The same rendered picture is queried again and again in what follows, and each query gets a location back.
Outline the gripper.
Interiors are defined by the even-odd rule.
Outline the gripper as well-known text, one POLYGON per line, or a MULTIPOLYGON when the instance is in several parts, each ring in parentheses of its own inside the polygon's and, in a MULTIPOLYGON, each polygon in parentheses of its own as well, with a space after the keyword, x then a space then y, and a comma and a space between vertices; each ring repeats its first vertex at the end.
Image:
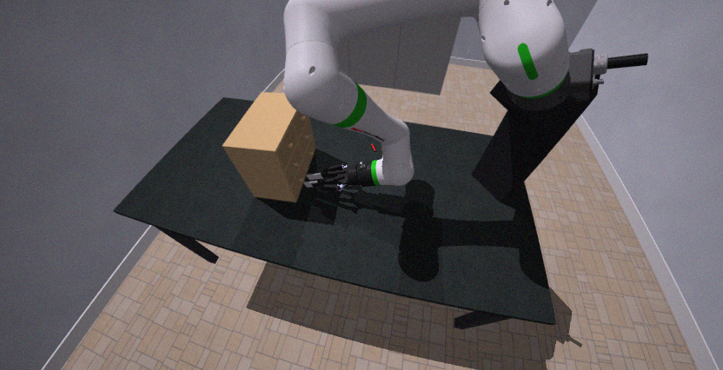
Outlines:
POLYGON ((315 179, 322 179, 334 177, 327 180, 322 181, 312 181, 312 182, 304 182, 304 185, 309 187, 319 187, 321 190, 327 190, 327 191, 338 191, 342 192, 342 189, 348 185, 360 185, 358 179, 357 179, 357 166, 349 166, 347 163, 342 163, 339 165, 335 165, 332 167, 324 168, 323 172, 317 173, 317 174, 310 174, 307 175, 309 180, 315 180, 315 179), (334 185, 337 184, 337 185, 334 185), (341 185, 339 185, 341 184, 341 185), (318 186, 319 185, 319 186, 318 186))

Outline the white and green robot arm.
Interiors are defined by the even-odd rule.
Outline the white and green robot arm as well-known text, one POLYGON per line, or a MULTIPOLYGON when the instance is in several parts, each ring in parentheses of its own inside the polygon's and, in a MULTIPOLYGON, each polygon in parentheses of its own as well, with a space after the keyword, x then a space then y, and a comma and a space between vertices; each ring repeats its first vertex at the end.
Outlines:
POLYGON ((569 53, 554 0, 289 0, 283 18, 285 96, 305 116, 381 143, 381 160, 357 166, 362 187, 410 182, 415 171, 410 133, 341 69, 340 44, 379 30, 454 17, 476 20, 488 66, 511 101, 526 110, 551 109, 568 96, 588 101, 589 90, 592 95, 595 85, 604 84, 596 75, 647 65, 647 53, 610 58, 595 55, 592 48, 569 53))

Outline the wooden drawer front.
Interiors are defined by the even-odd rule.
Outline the wooden drawer front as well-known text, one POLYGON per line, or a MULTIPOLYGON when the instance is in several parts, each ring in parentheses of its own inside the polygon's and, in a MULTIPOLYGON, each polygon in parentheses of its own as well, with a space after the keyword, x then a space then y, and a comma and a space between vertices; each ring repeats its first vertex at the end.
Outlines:
POLYGON ((298 143, 295 145, 295 149, 289 159, 289 163, 287 167, 285 168, 285 174, 289 180, 290 186, 292 185, 292 182, 295 178, 296 171, 298 167, 300 166, 300 162, 302 160, 302 155, 299 150, 298 143))
POLYGON ((299 193, 300 193, 302 184, 304 183, 305 175, 306 175, 306 170, 305 170, 305 167, 304 167, 304 164, 303 164, 303 161, 302 161, 300 167, 298 168, 298 171, 297 171, 297 173, 296 173, 294 182, 293 182, 292 187, 291 187, 292 190, 293 190, 293 193, 294 193, 294 195, 295 195, 296 200, 297 200, 297 197, 298 197, 298 195, 299 195, 299 193))
POLYGON ((306 167, 306 170, 307 170, 307 171, 308 171, 308 166, 309 166, 309 164, 310 164, 310 162, 311 162, 311 159, 312 159, 312 156, 314 155, 314 153, 315 153, 315 144, 314 144, 313 136, 311 136, 310 141, 309 141, 308 146, 307 146, 307 149, 306 149, 305 154, 304 154, 304 156, 303 156, 303 160, 304 160, 305 167, 306 167))
POLYGON ((287 162, 290 158, 290 155, 294 149, 294 145, 296 144, 297 140, 295 137, 295 132, 292 123, 290 123, 289 128, 285 134, 285 136, 282 139, 282 142, 280 146, 277 149, 277 154, 280 158, 280 161, 282 163, 283 169, 285 169, 287 162))
POLYGON ((303 128, 303 126, 304 126, 305 121, 307 120, 307 118, 308 118, 308 117, 306 117, 304 114, 301 114, 301 113, 298 112, 298 111, 296 112, 296 114, 295 114, 295 116, 294 116, 294 118, 293 118, 293 124, 294 124, 294 127, 295 127, 295 132, 296 132, 296 135, 297 135, 297 139, 298 139, 299 135, 300 135, 301 132, 302 132, 302 128, 303 128))
POLYGON ((300 137, 299 137, 299 139, 298 139, 298 142, 299 142, 299 145, 300 145, 300 149, 301 149, 301 152, 302 152, 302 156, 303 156, 303 154, 304 154, 304 152, 305 152, 305 149, 306 149, 306 147, 307 147, 307 145, 308 145, 308 141, 309 141, 311 135, 312 135, 312 131, 311 131, 311 127, 310 127, 310 123, 309 123, 309 119, 308 119, 307 122, 306 122, 306 124, 305 124, 305 126, 304 126, 304 128, 303 128, 303 130, 302 130, 302 133, 301 133, 301 135, 300 135, 300 137))

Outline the small brown chest of drawers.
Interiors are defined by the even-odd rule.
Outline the small brown chest of drawers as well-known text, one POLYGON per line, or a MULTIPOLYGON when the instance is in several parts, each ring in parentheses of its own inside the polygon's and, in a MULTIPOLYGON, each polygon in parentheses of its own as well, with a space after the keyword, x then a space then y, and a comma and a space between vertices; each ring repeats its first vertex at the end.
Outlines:
POLYGON ((284 93, 261 92, 222 145, 254 197, 297 202, 276 152, 296 112, 284 93))

